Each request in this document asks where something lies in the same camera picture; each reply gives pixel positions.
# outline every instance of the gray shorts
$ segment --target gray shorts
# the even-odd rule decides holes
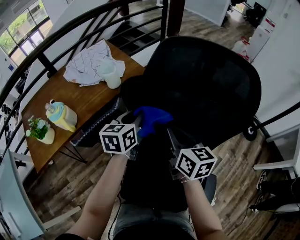
[[[118,214],[113,236],[116,236],[120,231],[130,226],[149,222],[158,222],[177,225],[195,238],[194,230],[188,218],[188,211],[174,213],[161,210],[160,213],[161,217],[156,217],[152,208],[123,203]]]

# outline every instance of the table top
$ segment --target table top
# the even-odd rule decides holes
[[[126,79],[142,75],[144,67],[122,52],[119,48],[106,42],[116,60],[125,62],[125,72],[121,78]],[[97,85],[79,87],[79,84],[68,82],[63,77],[65,68],[62,67],[52,76],[33,96],[30,102],[22,111],[24,130],[29,129],[28,119],[34,115],[35,118],[47,120],[55,131],[55,139],[51,145],[44,144],[33,137],[26,137],[27,146],[37,172],[48,164],[53,156],[80,130],[83,124],[88,121],[97,111],[114,99],[120,92],[120,88],[110,89],[105,82]],[[51,99],[56,102],[63,102],[77,113],[78,121],[74,133],[66,131],[51,123],[45,114],[45,104]]]

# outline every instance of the white flower pot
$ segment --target white flower pot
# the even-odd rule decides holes
[[[45,137],[43,139],[38,139],[40,142],[45,144],[52,144],[55,137],[55,131],[53,128],[49,128],[48,132],[46,133]]]

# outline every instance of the potted plant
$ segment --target potted plant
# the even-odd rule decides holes
[[[28,119],[29,130],[26,130],[27,137],[35,137],[45,144],[52,144],[54,141],[55,131],[50,127],[50,124],[41,118],[33,119],[33,116]]]

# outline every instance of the black office chair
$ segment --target black office chair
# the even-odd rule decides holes
[[[121,86],[121,96],[129,110],[152,106],[174,118],[142,140],[137,160],[127,166],[121,196],[135,204],[180,211],[187,204],[182,184],[171,178],[166,128],[187,147],[202,143],[214,149],[253,123],[261,83],[254,67],[231,50],[178,36],[157,47],[143,76]]]
[[[267,9],[265,9],[262,5],[255,2],[253,9],[248,9],[246,11],[245,19],[249,21],[249,23],[257,28],[257,26],[261,23],[263,17],[265,16]]]

